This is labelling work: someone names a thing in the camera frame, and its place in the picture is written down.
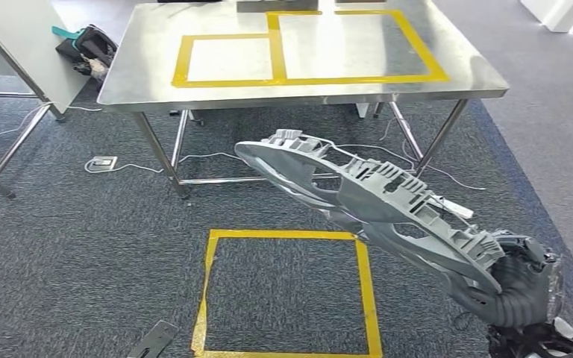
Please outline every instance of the yellow tape rectangle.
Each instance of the yellow tape rectangle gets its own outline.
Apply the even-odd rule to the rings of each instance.
[[[317,16],[319,11],[270,11],[266,13],[267,34],[226,34],[226,35],[186,35],[181,39],[177,66],[172,79],[174,87],[261,87],[261,86],[297,86],[317,84],[408,84],[433,81],[448,81],[449,77],[433,57],[429,48],[400,10],[343,10],[336,15],[390,15],[410,43],[428,70],[427,74],[390,75],[370,77],[340,78],[288,78],[284,63],[284,49],[280,30],[279,16]],[[272,78],[269,80],[223,80],[223,81],[188,81],[192,46],[196,40],[240,40],[269,39],[269,50],[272,65]]]
[[[318,353],[282,353],[282,352],[235,352],[235,351],[206,351],[205,337],[207,335],[207,285],[216,253],[219,239],[328,239],[352,240],[357,252],[357,267],[361,286],[363,316],[366,323],[366,339],[368,354],[318,354]],[[383,356],[381,335],[375,304],[375,293],[372,287],[372,275],[368,248],[353,234],[340,231],[311,231],[311,230],[210,230],[205,250],[205,278],[201,303],[194,331],[192,333],[192,350],[195,357],[201,358],[380,358]]]

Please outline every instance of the gray floor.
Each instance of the gray floor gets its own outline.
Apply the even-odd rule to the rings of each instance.
[[[573,34],[517,0],[434,2],[509,81],[484,104],[573,254]]]
[[[75,105],[94,107],[89,86]],[[0,129],[15,126],[35,105],[0,99]],[[419,139],[433,136],[451,102],[401,109]],[[353,106],[201,111],[184,153],[229,151],[276,128],[301,128],[339,143],[373,143],[390,113],[360,121]],[[150,113],[170,146],[175,120]],[[381,144],[398,150],[400,133]],[[0,152],[11,141],[0,137]],[[475,155],[461,157],[462,152]],[[360,151],[385,157],[379,151]],[[198,186],[189,201],[162,175],[139,169],[88,175],[95,154],[119,165],[157,168],[130,117],[70,110],[66,122],[45,120],[1,176],[19,197],[0,197],[0,357],[123,357],[156,320],[181,328],[165,357],[191,357],[190,341],[211,228],[333,230],[325,220],[266,183]],[[473,192],[428,172],[437,192],[477,210],[474,222],[539,233],[509,179],[467,112],[438,164]],[[184,175],[249,173],[227,158],[195,160]],[[206,349],[351,353],[366,351],[354,248],[343,242],[224,240],[208,289]],[[453,325],[462,310],[432,277],[370,248],[378,323],[385,357],[483,357],[485,328]],[[566,272],[573,272],[568,261]],[[573,323],[573,286],[564,316]]]

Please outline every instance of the white cable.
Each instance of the white cable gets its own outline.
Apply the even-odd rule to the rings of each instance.
[[[134,168],[139,168],[139,169],[148,170],[148,171],[153,172],[153,173],[161,173],[161,172],[163,172],[163,169],[155,170],[155,169],[153,169],[153,168],[146,168],[145,166],[138,166],[138,165],[136,165],[136,164],[126,164],[125,166],[120,166],[119,168],[115,168],[115,169],[105,169],[105,170],[98,170],[98,171],[93,172],[93,171],[89,170],[89,164],[93,163],[94,161],[95,161],[95,159],[91,159],[91,160],[89,160],[88,162],[86,162],[86,163],[84,164],[84,170],[85,170],[87,173],[98,174],[98,173],[117,172],[118,170],[122,170],[122,169],[124,169],[124,168],[128,168],[129,166],[132,166],[132,167],[134,167]]]
[[[236,159],[236,160],[240,160],[241,162],[244,162],[244,160],[242,160],[241,158],[238,158],[235,155],[229,154],[229,153],[223,153],[223,152],[218,152],[218,153],[212,153],[212,154],[189,154],[183,158],[181,158],[178,163],[181,163],[183,161],[185,161],[188,158],[207,158],[207,157],[215,157],[216,155],[225,155],[226,157],[230,157],[232,159]],[[87,171],[87,173],[91,173],[91,174],[98,174],[98,173],[110,173],[110,172],[117,172],[118,170],[122,170],[124,168],[127,168],[129,166],[132,166],[134,168],[139,168],[139,169],[145,169],[148,170],[150,172],[153,173],[161,173],[163,172],[163,169],[153,169],[153,168],[147,168],[145,166],[138,166],[137,164],[126,164],[125,166],[120,166],[119,168],[115,168],[115,169],[105,169],[105,170],[96,170],[96,171],[91,171],[89,170],[89,164],[91,164],[92,162],[94,162],[95,159],[91,159],[88,162],[86,162],[84,164],[84,170]]]
[[[409,160],[406,157],[403,157],[402,155],[398,155],[395,152],[390,151],[389,149],[385,149],[384,147],[378,147],[376,145],[365,145],[365,144],[341,144],[338,145],[338,147],[364,147],[364,148],[380,149],[392,155],[393,157],[397,157],[400,160],[408,162],[411,165],[410,170],[414,170],[414,162],[412,160]]]
[[[386,130],[385,130],[385,132],[383,132],[383,136],[381,138],[379,138],[379,142],[386,139],[387,133],[389,131],[389,126],[392,124],[392,120],[393,119],[391,118],[391,119],[389,119],[389,121],[387,121]]]
[[[23,117],[23,120],[21,121],[21,124],[20,124],[18,127],[14,128],[14,129],[10,129],[10,130],[8,130],[8,131],[2,131],[2,132],[0,133],[0,136],[2,136],[3,134],[8,134],[8,133],[16,132],[16,131],[20,130],[21,128],[23,128],[23,125],[25,124],[25,121],[27,121],[27,119],[29,118],[29,116],[30,116],[32,113],[35,113],[35,112],[36,112],[37,110],[39,110],[40,108],[45,107],[45,106],[50,105],[50,104],[60,104],[60,102],[43,102],[40,106],[38,106],[38,107],[34,108],[33,110],[29,111],[28,114],[26,114],[25,117]],[[66,107],[67,107],[67,108],[73,108],[73,109],[76,109],[76,110],[88,110],[88,111],[90,111],[90,112],[97,112],[97,111],[99,111],[99,110],[102,110],[101,108],[91,109],[91,108],[84,108],[84,107],[71,107],[71,106],[66,106]]]
[[[359,156],[356,155],[356,154],[352,154],[352,153],[350,153],[350,152],[348,152],[348,151],[345,151],[345,150],[341,149],[337,144],[335,144],[335,142],[333,142],[332,140],[324,139],[324,138],[318,138],[317,136],[309,136],[308,134],[300,134],[300,136],[303,136],[304,138],[317,139],[317,140],[320,141],[320,142],[326,142],[326,143],[330,144],[331,147],[334,148],[334,149],[335,149],[336,151],[338,151],[339,153],[345,154],[345,155],[347,155],[347,156],[349,156],[349,157],[353,157],[354,159],[361,160],[361,161],[366,162],[366,163],[381,164],[380,162],[378,162],[378,161],[376,161],[376,160],[365,160],[365,159],[359,157]]]
[[[403,139],[403,143],[401,144],[401,148],[403,149],[403,154],[405,154],[406,157],[410,158],[411,160],[415,160],[418,162],[418,160],[415,157],[412,157],[409,153],[407,153],[407,150],[405,149],[405,143],[407,142],[406,139]],[[480,188],[480,187],[476,187],[476,186],[470,186],[470,185],[466,185],[464,183],[461,183],[458,179],[454,178],[453,175],[445,172],[444,170],[438,169],[438,168],[434,168],[430,165],[427,165],[427,167],[429,169],[433,169],[436,172],[439,172],[441,174],[447,175],[450,179],[453,180],[453,182],[455,182],[456,184],[460,185],[461,187],[467,188],[467,189],[471,189],[471,190],[486,190],[486,188]]]
[[[225,155],[226,157],[230,157],[232,159],[236,159],[236,160],[240,160],[241,162],[245,162],[244,160],[242,160],[241,158],[239,158],[235,155],[232,155],[229,153],[224,153],[222,151],[217,152],[217,153],[212,153],[212,154],[190,154],[190,155],[187,155],[187,156],[181,158],[178,162],[181,163],[188,158],[208,158],[208,157],[215,157],[216,155]]]

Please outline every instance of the metal frame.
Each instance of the metal frame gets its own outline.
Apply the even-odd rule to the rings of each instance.
[[[31,77],[25,72],[25,70],[19,66],[19,64],[14,60],[7,50],[1,46],[0,43],[0,55],[5,59],[7,64],[12,67],[14,72],[25,82],[25,84],[30,87],[33,93],[18,93],[18,92],[0,92],[0,98],[38,98],[42,102],[50,102],[49,98],[45,93],[38,87],[38,85],[31,79]],[[21,144],[28,138],[30,133],[36,128],[41,119],[51,111],[56,120],[61,120],[63,118],[62,113],[56,108],[54,104],[47,104],[41,107],[29,121],[29,123],[22,129],[21,134],[16,138],[12,146],[5,152],[3,157],[0,159],[0,174],[5,169],[5,166],[10,162],[14,154],[19,150]],[[15,198],[16,195],[12,190],[8,189],[6,186],[0,184],[0,194],[6,198]]]
[[[405,139],[407,139],[407,142],[410,144],[412,152],[416,156],[416,159],[419,161],[413,173],[416,177],[420,177],[421,174],[425,171],[425,169],[429,166],[431,158],[436,153],[436,150],[438,150],[438,148],[441,146],[442,142],[447,137],[447,134],[449,134],[449,131],[454,126],[458,118],[460,118],[460,115],[465,109],[467,103],[469,103],[468,99],[459,99],[458,102],[456,102],[454,109],[451,110],[451,113],[449,113],[449,116],[447,117],[445,122],[442,123],[442,126],[438,130],[436,136],[431,141],[431,144],[427,148],[427,151],[423,154],[420,145],[418,144],[418,142],[414,138],[414,135],[412,134],[412,129],[409,123],[407,123],[405,118],[403,118],[403,114],[398,109],[396,102],[389,102],[389,106],[392,108],[392,112],[394,113],[394,117],[396,119],[396,122],[398,123],[398,126],[401,127],[401,131],[403,132]],[[381,111],[383,111],[384,105],[385,104],[383,102],[377,103],[375,107],[375,113],[373,115],[374,118],[379,117]]]
[[[436,153],[438,147],[441,146],[444,139],[447,137],[447,134],[453,127],[454,123],[460,117],[460,114],[463,112],[467,102],[467,99],[460,99],[454,109],[449,114],[449,117],[445,120],[442,127],[438,131],[438,134],[434,137],[433,141],[429,145],[425,154],[422,153],[422,150],[419,147],[412,131],[410,129],[409,124],[403,118],[401,111],[398,109],[398,106],[395,102],[389,102],[390,107],[394,113],[397,123],[401,126],[401,130],[403,131],[403,135],[407,138],[410,146],[412,147],[412,152],[416,155],[416,158],[419,160],[419,163],[413,172],[416,177],[419,177],[422,172],[427,168],[429,161],[431,160],[432,156]],[[385,104],[380,102],[377,103],[375,107],[375,112],[373,117],[378,118],[383,110],[383,106]],[[152,130],[152,126],[148,121],[148,117],[144,112],[135,112],[134,113],[135,122],[139,126],[142,134],[148,141],[149,145],[151,146],[155,157],[161,163],[164,172],[170,179],[172,183],[172,187],[174,190],[179,194],[182,198],[188,198],[190,196],[190,191],[186,188],[188,185],[196,185],[196,184],[220,184],[220,183],[245,183],[245,182],[252,182],[252,181],[265,181],[264,177],[239,177],[239,178],[204,178],[204,179],[180,179],[179,175],[177,174],[177,169],[179,167],[178,161],[181,155],[181,148],[183,147],[184,141],[184,133],[185,127],[187,125],[188,119],[191,122],[200,122],[197,120],[190,110],[182,110],[181,111],[181,118],[179,119],[179,126],[177,129],[177,136],[175,138],[175,147],[172,153],[172,157],[168,158],[166,152],[164,151],[163,147],[161,146],[161,142],[157,138],[157,135]],[[334,174],[318,174],[314,175],[315,179],[331,179],[337,178]]]

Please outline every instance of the floor power outlet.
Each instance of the floor power outlet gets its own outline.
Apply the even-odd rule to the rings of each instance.
[[[91,172],[105,172],[115,168],[116,162],[117,157],[93,157],[87,168]]]

